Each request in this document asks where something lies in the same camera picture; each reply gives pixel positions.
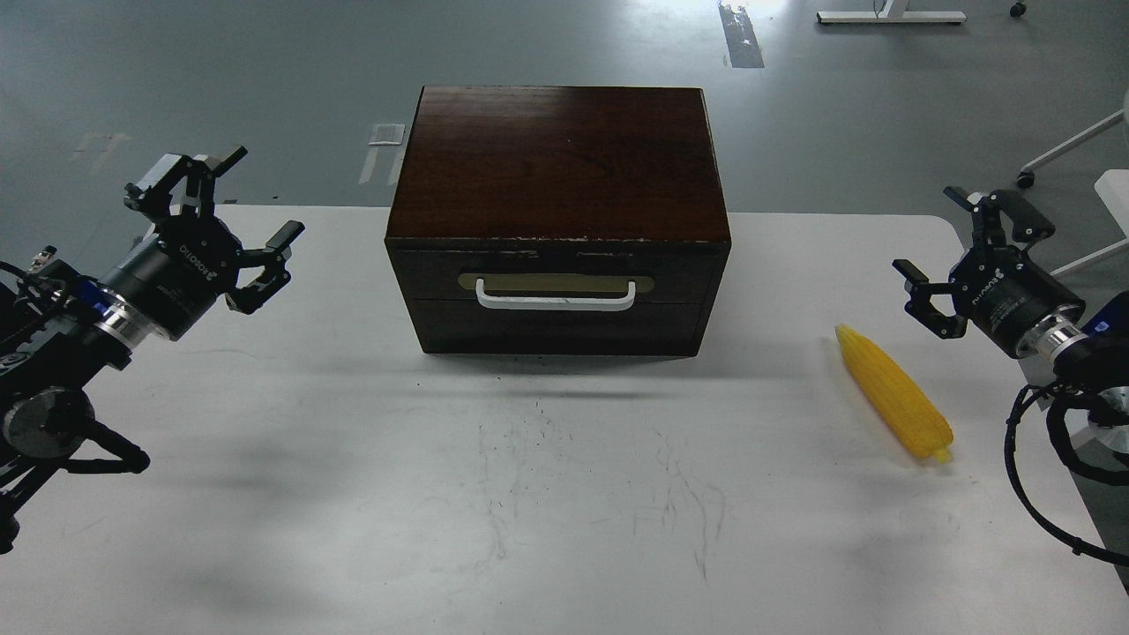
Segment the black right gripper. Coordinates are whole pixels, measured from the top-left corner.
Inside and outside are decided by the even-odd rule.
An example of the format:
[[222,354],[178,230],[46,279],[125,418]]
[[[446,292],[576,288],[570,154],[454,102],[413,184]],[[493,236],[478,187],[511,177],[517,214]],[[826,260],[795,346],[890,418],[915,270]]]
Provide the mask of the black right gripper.
[[[1076,321],[1085,308],[1078,295],[1027,254],[1052,237],[1056,226],[1018,191],[946,186],[943,194],[970,214],[971,238],[948,282],[930,281],[905,258],[892,261],[905,280],[905,313],[943,340],[962,338],[970,320],[1009,357],[1033,356],[1036,327],[1052,315]],[[933,297],[943,295],[954,297],[957,314],[945,315],[934,305]]]

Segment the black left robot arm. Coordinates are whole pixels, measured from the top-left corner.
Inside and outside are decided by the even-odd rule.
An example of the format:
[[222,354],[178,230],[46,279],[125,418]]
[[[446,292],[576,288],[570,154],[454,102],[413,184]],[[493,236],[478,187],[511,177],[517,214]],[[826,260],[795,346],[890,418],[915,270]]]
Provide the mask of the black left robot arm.
[[290,282],[290,246],[305,229],[286,221],[247,249],[215,214],[215,184],[247,153],[167,153],[124,205],[152,227],[117,266],[86,276],[45,246],[30,266],[8,264],[3,288],[3,553],[18,511],[52,475],[140,475],[145,450],[98,421],[85,386],[102,369],[125,369],[149,336],[177,341],[225,301],[250,315]]

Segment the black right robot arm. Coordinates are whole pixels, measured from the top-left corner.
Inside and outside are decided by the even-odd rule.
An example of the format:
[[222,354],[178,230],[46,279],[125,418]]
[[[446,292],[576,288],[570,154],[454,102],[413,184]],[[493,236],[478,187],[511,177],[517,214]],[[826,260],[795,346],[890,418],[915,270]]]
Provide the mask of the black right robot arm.
[[1052,221],[1013,190],[944,195],[970,214],[971,243],[945,281],[934,282],[905,258],[905,312],[940,339],[962,338],[969,325],[1012,359],[1040,355],[1054,379],[1080,394],[1112,397],[1126,388],[1126,338],[1089,334],[1077,325],[1085,303],[1029,256],[1056,232]]

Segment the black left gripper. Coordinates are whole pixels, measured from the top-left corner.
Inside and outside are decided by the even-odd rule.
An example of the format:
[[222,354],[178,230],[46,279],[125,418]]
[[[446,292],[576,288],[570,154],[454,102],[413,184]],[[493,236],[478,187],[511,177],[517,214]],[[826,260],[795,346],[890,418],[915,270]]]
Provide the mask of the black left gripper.
[[[177,341],[225,294],[228,308],[257,312],[290,282],[290,246],[305,232],[288,220],[257,250],[242,242],[215,217],[215,181],[247,156],[238,146],[219,158],[166,153],[138,183],[126,183],[123,205],[146,220],[161,221],[100,285],[152,321],[161,338]],[[237,271],[261,268],[254,281],[235,287]]]

